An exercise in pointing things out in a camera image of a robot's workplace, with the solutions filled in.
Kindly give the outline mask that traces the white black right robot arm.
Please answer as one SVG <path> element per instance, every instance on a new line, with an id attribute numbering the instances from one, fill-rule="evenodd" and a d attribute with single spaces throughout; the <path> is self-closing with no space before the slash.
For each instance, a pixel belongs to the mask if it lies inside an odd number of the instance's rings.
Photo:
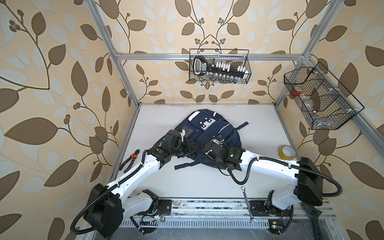
<path id="1" fill-rule="evenodd" d="M 317 219 L 320 215 L 317 207 L 323 204 L 323 198 L 338 197 L 343 193 L 340 183 L 322 174 L 307 158 L 300 161 L 274 159 L 242 148 L 228 148 L 218 138 L 207 140 L 201 153 L 205 160 L 225 169 L 243 193 L 252 172 L 286 181 L 285 187 L 269 192 L 261 208 L 269 215 L 280 214 L 301 204 L 309 209 L 311 218 Z"/>

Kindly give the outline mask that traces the navy blue school backpack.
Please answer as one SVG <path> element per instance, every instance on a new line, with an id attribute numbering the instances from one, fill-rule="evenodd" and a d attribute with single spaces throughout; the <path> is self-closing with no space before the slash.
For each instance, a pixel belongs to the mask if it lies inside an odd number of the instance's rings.
<path id="1" fill-rule="evenodd" d="M 177 125 L 176 129 L 184 130 L 185 139 L 194 141 L 200 147 L 194 153 L 187 155 L 187 158 L 193 160 L 193 162 L 177 165 L 175 166 L 175 170 L 192 167 L 198 164 L 218 168 L 220 170 L 234 170 L 235 164 L 229 163 L 226 160 L 226 153 L 228 153 L 231 148 L 242 147 L 241 137 L 238 131 L 248 124 L 248 122 L 244 122 L 235 128 L 222 115 L 208 109 L 201 109 L 191 113 Z M 202 152 L 204 143 L 212 139 L 219 140 L 225 146 L 223 164 L 208 159 Z"/>

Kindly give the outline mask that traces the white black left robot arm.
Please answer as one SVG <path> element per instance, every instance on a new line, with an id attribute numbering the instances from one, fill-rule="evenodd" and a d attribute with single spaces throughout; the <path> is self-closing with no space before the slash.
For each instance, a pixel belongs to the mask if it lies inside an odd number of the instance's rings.
<path id="1" fill-rule="evenodd" d="M 183 158 L 199 149 L 199 145 L 184 137 L 185 131 L 170 130 L 149 150 L 133 170 L 103 186 L 98 184 L 91 191 L 89 201 L 74 218 L 70 226 L 73 235 L 92 231 L 104 238 L 110 237 L 123 220 L 146 212 L 157 199 L 151 191 L 131 197 L 131 193 L 150 175 L 160 170 L 172 157 Z"/>

